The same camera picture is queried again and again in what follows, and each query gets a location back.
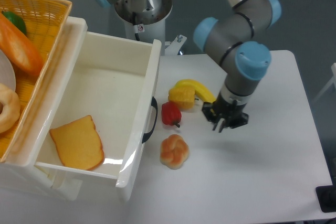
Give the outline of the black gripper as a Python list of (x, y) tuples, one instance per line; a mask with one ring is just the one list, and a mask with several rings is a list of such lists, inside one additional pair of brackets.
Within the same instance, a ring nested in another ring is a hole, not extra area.
[(235, 129), (248, 123), (249, 115), (244, 112), (245, 106), (245, 104), (239, 105), (238, 100), (229, 103), (219, 95), (213, 103), (204, 102), (202, 112), (212, 123), (212, 130), (219, 127), (218, 132), (221, 133), (223, 129)]

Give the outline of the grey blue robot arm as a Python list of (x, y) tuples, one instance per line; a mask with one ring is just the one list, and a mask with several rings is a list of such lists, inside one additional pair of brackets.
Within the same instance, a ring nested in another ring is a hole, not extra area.
[[(126, 37), (141, 42), (165, 43), (165, 21), (172, 0), (96, 0), (113, 6), (124, 23)], [(278, 0), (228, 0), (233, 15), (221, 22), (209, 17), (194, 30), (193, 41), (225, 72), (226, 79), (213, 102), (202, 111), (215, 130), (237, 128), (248, 123), (244, 108), (271, 63), (269, 49), (254, 36), (271, 27), (281, 16)]]

